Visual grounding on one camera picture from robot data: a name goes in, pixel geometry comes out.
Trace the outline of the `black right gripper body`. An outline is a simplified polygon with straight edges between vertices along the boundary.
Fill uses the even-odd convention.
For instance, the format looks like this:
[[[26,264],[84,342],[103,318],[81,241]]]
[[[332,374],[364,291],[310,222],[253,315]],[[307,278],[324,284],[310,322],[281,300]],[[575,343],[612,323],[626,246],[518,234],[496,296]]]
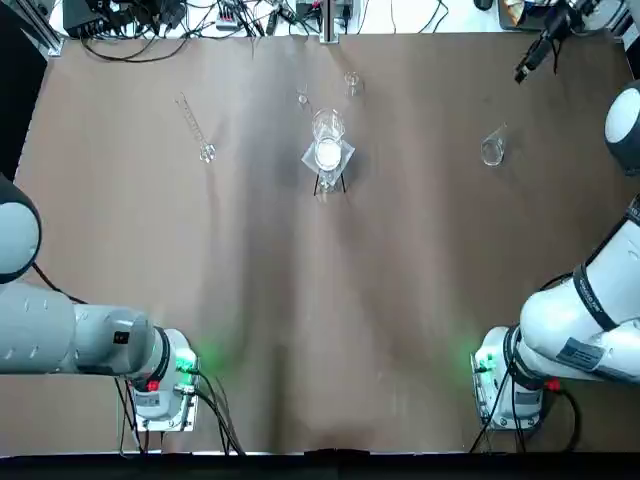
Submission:
[[[570,27],[571,7],[569,5],[553,5],[546,13],[544,28],[537,43],[562,43],[570,35]]]

